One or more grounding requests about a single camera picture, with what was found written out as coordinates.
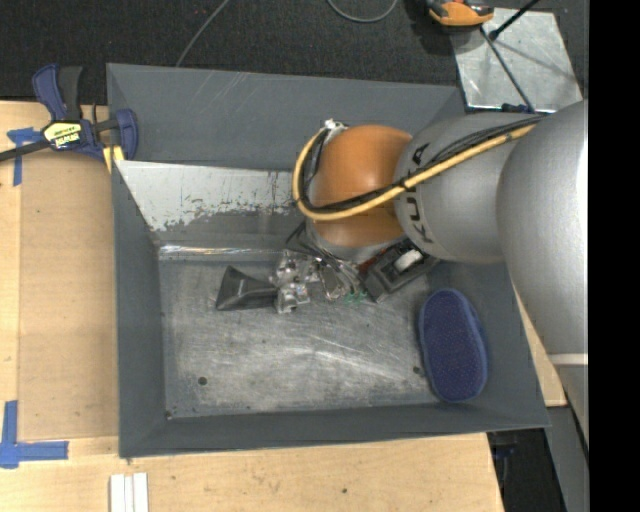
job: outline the yellow cable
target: yellow cable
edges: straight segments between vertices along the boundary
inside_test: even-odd
[[[395,187],[389,189],[384,194],[381,194],[378,197],[370,199],[365,203],[359,204],[357,206],[353,206],[346,210],[340,210],[335,212],[318,212],[318,211],[307,208],[301,201],[302,196],[301,196],[301,191],[299,189],[299,177],[300,177],[300,173],[302,172],[302,164],[304,163],[304,160],[307,157],[307,153],[311,149],[311,146],[313,146],[315,141],[322,134],[323,130],[320,130],[305,144],[305,146],[302,148],[302,151],[300,152],[300,155],[298,156],[298,159],[296,160],[296,165],[293,168],[293,176],[292,176],[293,200],[297,203],[299,210],[306,217],[309,217],[310,219],[313,219],[313,220],[330,221],[330,220],[345,219],[347,217],[353,217],[354,215],[358,215],[368,210],[371,210],[376,206],[380,206],[381,204],[386,203],[387,201],[390,201],[391,199],[399,196],[403,192],[406,192],[405,187],[406,188],[415,187],[419,183],[422,183],[423,181],[433,178],[434,176],[437,176],[438,174],[464,162],[465,160],[468,160],[469,158],[473,158],[474,156],[479,155],[480,153],[484,153],[485,151],[493,149],[497,146],[500,146],[512,140],[524,137],[527,133],[533,130],[534,127],[535,125],[525,126],[523,128],[517,128],[516,130],[513,130],[504,135],[499,135],[498,137],[489,139],[465,151],[462,151],[461,153],[458,153],[457,155],[452,156],[451,158],[448,158],[444,162],[440,162],[439,164],[434,165],[428,171],[424,171],[416,174],[415,176],[407,178],[404,182],[404,185],[405,185],[404,187],[400,185],[396,185]]]

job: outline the orange object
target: orange object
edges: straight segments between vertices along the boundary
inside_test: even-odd
[[[315,206],[344,201],[393,182],[396,165],[411,135],[396,128],[362,125],[345,130],[322,150],[309,199]],[[403,234],[392,201],[353,217],[314,221],[318,234],[343,247],[391,242]]]
[[[465,0],[453,0],[429,9],[429,15],[445,27],[474,27],[493,18],[492,8],[483,8],[480,12]]]

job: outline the black carpet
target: black carpet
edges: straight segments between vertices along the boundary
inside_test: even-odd
[[[352,14],[373,16],[391,0],[335,2]],[[106,63],[175,65],[220,3],[3,2],[0,98],[32,98],[33,73],[57,62],[84,66],[82,103],[106,104]],[[525,3],[495,0],[492,4],[519,8]],[[589,0],[542,0],[536,10],[555,14],[576,79],[588,98]],[[232,0],[203,33],[184,66],[458,85],[449,37],[415,0],[400,0],[386,19],[368,25],[339,17],[325,0]],[[510,442],[517,448],[504,489],[507,512],[562,510],[542,431],[514,435]]]

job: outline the blue sponge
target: blue sponge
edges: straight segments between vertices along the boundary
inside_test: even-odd
[[[457,290],[438,290],[420,310],[418,333],[433,392],[446,402],[478,396],[487,382],[487,349],[469,300]]]

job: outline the wooden table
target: wooden table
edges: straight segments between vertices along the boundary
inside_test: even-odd
[[[0,150],[9,129],[48,120],[37,103],[0,102]],[[18,399],[20,440],[70,444],[66,461],[0,469],[0,510],[105,511],[109,476],[135,472],[151,512],[503,510],[483,434],[120,459],[107,170],[50,151],[23,165],[14,187],[13,162],[0,164],[0,402]],[[546,403],[564,405],[525,325]]]

